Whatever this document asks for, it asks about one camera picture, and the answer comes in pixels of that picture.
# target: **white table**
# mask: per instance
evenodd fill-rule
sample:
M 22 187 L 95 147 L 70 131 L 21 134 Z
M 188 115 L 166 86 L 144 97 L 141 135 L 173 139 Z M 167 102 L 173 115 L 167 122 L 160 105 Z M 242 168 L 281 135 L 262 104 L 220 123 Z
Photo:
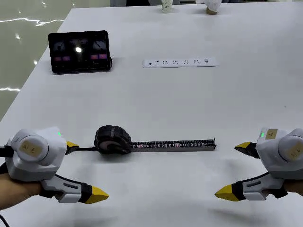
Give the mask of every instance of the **white table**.
M 60 32 L 107 30 L 109 73 L 55 76 L 43 54 L 0 123 L 0 144 L 21 128 L 57 125 L 93 143 L 99 126 L 134 141 L 216 137 L 216 152 L 66 156 L 59 174 L 102 188 L 106 201 L 59 204 L 34 197 L 1 213 L 12 227 L 302 226 L 303 198 L 229 202 L 221 187 L 265 172 L 233 150 L 262 126 L 303 127 L 303 3 L 72 9 Z M 214 56 L 215 68 L 143 69 L 142 60 Z

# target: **tape measure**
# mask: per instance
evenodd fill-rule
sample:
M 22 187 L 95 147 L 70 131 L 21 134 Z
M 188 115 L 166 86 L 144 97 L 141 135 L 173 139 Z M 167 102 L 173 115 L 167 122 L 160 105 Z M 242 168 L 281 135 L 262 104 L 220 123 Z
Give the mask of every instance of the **tape measure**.
M 213 140 L 178 140 L 132 142 L 129 134 L 119 126 L 106 125 L 95 136 L 95 150 L 101 154 L 128 154 L 131 152 L 213 151 Z

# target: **glossy floor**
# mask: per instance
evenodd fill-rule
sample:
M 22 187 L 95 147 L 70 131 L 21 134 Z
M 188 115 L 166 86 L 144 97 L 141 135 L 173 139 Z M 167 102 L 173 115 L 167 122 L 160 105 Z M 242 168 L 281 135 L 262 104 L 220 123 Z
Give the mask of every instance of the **glossy floor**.
M 0 119 L 39 61 L 47 35 L 69 11 L 109 5 L 110 0 L 0 0 Z

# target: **power strip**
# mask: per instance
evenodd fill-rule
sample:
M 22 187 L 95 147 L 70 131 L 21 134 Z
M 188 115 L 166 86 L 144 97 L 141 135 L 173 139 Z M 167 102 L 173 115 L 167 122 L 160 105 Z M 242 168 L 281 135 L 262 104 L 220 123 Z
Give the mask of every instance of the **power strip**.
M 143 61 L 143 68 L 205 67 L 218 65 L 215 58 L 152 59 Z

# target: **hand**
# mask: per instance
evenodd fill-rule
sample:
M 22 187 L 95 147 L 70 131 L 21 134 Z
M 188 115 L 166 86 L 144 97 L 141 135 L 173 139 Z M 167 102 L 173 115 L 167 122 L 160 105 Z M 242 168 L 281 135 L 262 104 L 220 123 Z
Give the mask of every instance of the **hand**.
M 303 196 L 303 180 L 285 180 L 284 188 L 288 192 L 296 192 Z
M 0 210 L 15 206 L 24 200 L 38 195 L 42 186 L 38 182 L 19 182 L 9 174 L 0 174 Z

